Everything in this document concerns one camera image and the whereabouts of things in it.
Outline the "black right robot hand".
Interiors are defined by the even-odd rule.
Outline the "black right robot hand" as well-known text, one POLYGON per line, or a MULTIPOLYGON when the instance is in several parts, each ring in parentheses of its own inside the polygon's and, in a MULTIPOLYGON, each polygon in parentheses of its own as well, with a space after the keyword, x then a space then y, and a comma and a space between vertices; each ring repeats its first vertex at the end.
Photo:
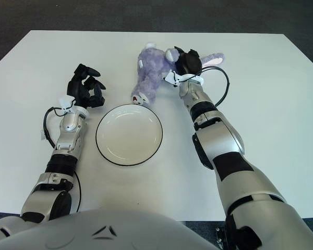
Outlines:
POLYGON ((178 75, 194 74, 200 75, 202 71, 202 62, 197 51, 191 49, 188 53, 179 47, 174 47, 179 52, 179 58, 175 62, 176 73, 178 75))

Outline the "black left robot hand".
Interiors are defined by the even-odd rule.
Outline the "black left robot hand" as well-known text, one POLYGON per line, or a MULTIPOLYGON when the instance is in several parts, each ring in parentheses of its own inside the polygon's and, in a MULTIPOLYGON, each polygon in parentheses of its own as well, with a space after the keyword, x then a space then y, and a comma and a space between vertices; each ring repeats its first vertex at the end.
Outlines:
POLYGON ((102 90, 106 87, 96 79, 101 74, 88 66, 79 64, 68 83, 67 95, 75 98, 75 105, 87 109, 104 105, 102 90))

